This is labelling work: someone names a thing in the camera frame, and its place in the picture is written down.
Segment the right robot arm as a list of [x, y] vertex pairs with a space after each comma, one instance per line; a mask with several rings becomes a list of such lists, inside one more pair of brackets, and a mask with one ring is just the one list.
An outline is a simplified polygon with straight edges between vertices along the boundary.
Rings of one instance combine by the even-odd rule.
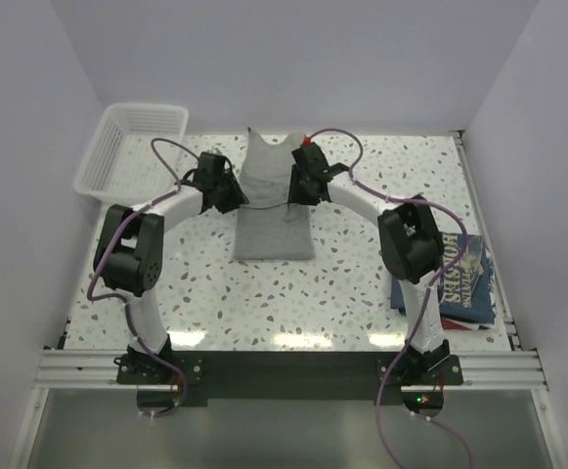
[[334, 203], [377, 227], [383, 264], [399, 281], [404, 298], [408, 319], [406, 371], [414, 382], [429, 383], [440, 373], [450, 349], [434, 281], [443, 267], [444, 243], [428, 201], [421, 196], [370, 193], [350, 177], [346, 165], [330, 165], [315, 143], [302, 144], [292, 157], [290, 203]]

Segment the grey tank top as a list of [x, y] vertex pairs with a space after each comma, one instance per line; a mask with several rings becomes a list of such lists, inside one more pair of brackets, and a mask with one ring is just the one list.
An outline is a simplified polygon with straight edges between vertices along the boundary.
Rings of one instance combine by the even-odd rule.
[[247, 149], [238, 180], [247, 204], [238, 210], [234, 258], [239, 261], [306, 261], [314, 258], [308, 208], [287, 200], [294, 163], [303, 141], [290, 133], [267, 142], [247, 129]]

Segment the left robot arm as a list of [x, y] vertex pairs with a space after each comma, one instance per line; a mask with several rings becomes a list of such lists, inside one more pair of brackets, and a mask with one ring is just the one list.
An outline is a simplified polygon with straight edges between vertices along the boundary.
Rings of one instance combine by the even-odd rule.
[[130, 348], [143, 354], [140, 373], [166, 381], [173, 360], [162, 353], [169, 342], [155, 298], [162, 273], [164, 238], [180, 223], [214, 208], [225, 214], [248, 203], [228, 157], [204, 152], [197, 167], [170, 191], [142, 204], [115, 204], [106, 214], [86, 297], [117, 299], [131, 335]]

